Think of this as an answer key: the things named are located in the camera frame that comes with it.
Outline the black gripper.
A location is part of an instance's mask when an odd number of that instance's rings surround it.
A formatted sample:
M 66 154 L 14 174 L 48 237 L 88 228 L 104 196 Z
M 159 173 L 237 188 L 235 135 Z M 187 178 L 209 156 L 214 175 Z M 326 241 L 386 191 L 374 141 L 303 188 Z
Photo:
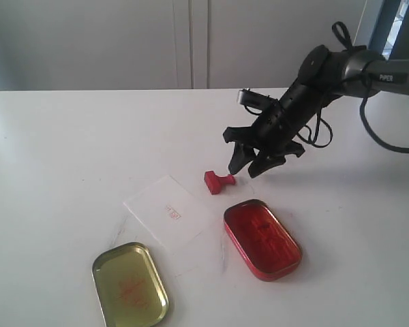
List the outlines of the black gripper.
M 224 131 L 224 141 L 234 144 L 229 173 L 238 174 L 250 164 L 248 174 L 256 178 L 284 165 L 287 155 L 302 156 L 305 149 L 294 141 L 295 137 L 317 149 L 327 147 L 317 143 L 320 125 L 327 125 L 322 118 L 322 109 L 326 106 L 326 89 L 298 80 L 266 110 L 243 106 L 256 120 L 249 127 L 227 127 Z

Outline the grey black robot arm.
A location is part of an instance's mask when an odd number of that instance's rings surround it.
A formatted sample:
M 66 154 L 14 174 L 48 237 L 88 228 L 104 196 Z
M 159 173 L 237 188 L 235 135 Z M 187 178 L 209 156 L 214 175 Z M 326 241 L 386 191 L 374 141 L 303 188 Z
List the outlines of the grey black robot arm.
M 247 167 L 255 178 L 285 164 L 287 155 L 302 156 L 305 149 L 294 137 L 312 117 L 322 123 L 322 109 L 342 96 L 363 100 L 359 114 L 365 130 L 378 145 L 409 154 L 409 148 L 380 139 L 367 122 L 366 102 L 381 91 L 409 96 L 409 59 L 387 60 L 363 46 L 341 52 L 331 52 L 323 45 L 314 48 L 280 99 L 240 90 L 239 103 L 255 109 L 257 118 L 249 127 L 228 127 L 224 131 L 224 141 L 234 143 L 229 172 L 237 174 Z

